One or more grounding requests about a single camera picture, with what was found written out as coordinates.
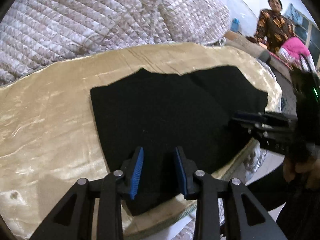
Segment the person's right hand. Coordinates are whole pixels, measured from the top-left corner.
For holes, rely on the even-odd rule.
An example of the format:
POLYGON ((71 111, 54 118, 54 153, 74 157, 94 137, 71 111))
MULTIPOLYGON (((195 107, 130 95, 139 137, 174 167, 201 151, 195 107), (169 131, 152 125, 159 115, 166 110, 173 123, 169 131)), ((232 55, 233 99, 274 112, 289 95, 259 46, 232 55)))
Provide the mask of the person's right hand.
POLYGON ((287 182, 303 179, 306 188, 319 187, 319 158, 309 157, 304 163, 298 163, 293 158, 284 157, 283 176, 287 182))

